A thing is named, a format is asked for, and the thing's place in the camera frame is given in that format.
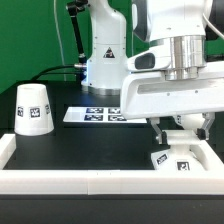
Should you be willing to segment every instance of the cup logo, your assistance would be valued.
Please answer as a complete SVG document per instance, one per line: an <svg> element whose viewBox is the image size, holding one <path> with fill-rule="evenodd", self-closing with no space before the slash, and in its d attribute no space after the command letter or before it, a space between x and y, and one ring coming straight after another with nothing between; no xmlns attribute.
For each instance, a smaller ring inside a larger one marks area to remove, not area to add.
<svg viewBox="0 0 224 224"><path fill-rule="evenodd" d="M45 109L46 109L46 114L49 114L51 112L49 104L45 106Z"/></svg>
<svg viewBox="0 0 224 224"><path fill-rule="evenodd" d="M40 108L30 108L30 118L39 118L40 117Z"/></svg>
<svg viewBox="0 0 224 224"><path fill-rule="evenodd" d="M20 117L23 117L23 107L18 107L17 108L17 115Z"/></svg>

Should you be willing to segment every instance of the black table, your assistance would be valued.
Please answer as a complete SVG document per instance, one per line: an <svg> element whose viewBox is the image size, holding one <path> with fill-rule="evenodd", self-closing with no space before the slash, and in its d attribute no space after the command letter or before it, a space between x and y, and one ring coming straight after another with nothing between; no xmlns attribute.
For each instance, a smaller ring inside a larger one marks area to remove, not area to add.
<svg viewBox="0 0 224 224"><path fill-rule="evenodd" d="M0 135L14 133L16 83L0 95ZM55 129L16 135L5 170L152 169L150 154L167 148L150 124L64 123L68 106L118 107L118 96L96 96L74 82L44 82ZM210 145L223 158L224 115L216 114ZM171 118L162 129L175 129ZM0 223L223 223L224 197L208 195L1 195Z"/></svg>

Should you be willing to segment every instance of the paper cup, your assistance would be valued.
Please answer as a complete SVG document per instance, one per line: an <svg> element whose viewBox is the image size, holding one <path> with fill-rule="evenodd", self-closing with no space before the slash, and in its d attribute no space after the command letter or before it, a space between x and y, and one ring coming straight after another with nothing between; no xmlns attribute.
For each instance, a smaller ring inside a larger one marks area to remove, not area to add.
<svg viewBox="0 0 224 224"><path fill-rule="evenodd" d="M17 87L15 132L43 135L54 129L46 86L24 84Z"/></svg>

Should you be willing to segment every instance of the black sticker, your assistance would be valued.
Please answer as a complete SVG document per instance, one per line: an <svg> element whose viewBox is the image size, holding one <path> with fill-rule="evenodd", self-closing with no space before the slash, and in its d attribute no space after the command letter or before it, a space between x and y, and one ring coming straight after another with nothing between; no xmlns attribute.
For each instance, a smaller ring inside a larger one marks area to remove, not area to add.
<svg viewBox="0 0 224 224"><path fill-rule="evenodd" d="M123 116L121 115L108 115L108 121L127 121Z"/></svg>
<svg viewBox="0 0 224 224"><path fill-rule="evenodd" d="M108 113L109 114L120 114L121 109L120 108L109 108Z"/></svg>
<svg viewBox="0 0 224 224"><path fill-rule="evenodd" d="M103 115L85 115L84 121L103 121Z"/></svg>
<svg viewBox="0 0 224 224"><path fill-rule="evenodd" d="M177 169L180 171L190 170L189 162L177 162Z"/></svg>
<svg viewBox="0 0 224 224"><path fill-rule="evenodd" d="M162 164L163 162L165 162L167 159L168 159L167 154L163 154L163 155L160 156L156 161L157 161L157 164L160 165L160 164Z"/></svg>
<svg viewBox="0 0 224 224"><path fill-rule="evenodd" d="M30 108L30 117L31 118L39 118L40 117L40 108Z"/></svg>
<svg viewBox="0 0 224 224"><path fill-rule="evenodd" d="M20 117L23 117L23 107L18 107L17 108L17 115Z"/></svg>
<svg viewBox="0 0 224 224"><path fill-rule="evenodd" d="M102 114L103 113L103 108L100 107L92 107L92 108L87 108L86 113L91 113L91 114Z"/></svg>
<svg viewBox="0 0 224 224"><path fill-rule="evenodd" d="M105 55L103 57L104 58L115 58L114 53L113 53L113 51L111 50L110 47L108 48L107 52L105 53Z"/></svg>
<svg viewBox="0 0 224 224"><path fill-rule="evenodd" d="M49 114L51 112L49 104L45 106L45 109L46 109L46 114Z"/></svg>
<svg viewBox="0 0 224 224"><path fill-rule="evenodd" d="M177 115L177 123L181 124L181 116L180 115Z"/></svg>

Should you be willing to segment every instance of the robot logo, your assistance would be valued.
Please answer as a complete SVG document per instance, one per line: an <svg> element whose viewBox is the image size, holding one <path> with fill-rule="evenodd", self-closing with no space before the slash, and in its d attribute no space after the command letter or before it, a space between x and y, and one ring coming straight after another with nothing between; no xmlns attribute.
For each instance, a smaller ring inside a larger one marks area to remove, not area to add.
<svg viewBox="0 0 224 224"><path fill-rule="evenodd" d="M105 53L105 55L103 57L104 58L115 58L114 53L113 53L113 51L111 50L110 47L108 48L107 52Z"/></svg>

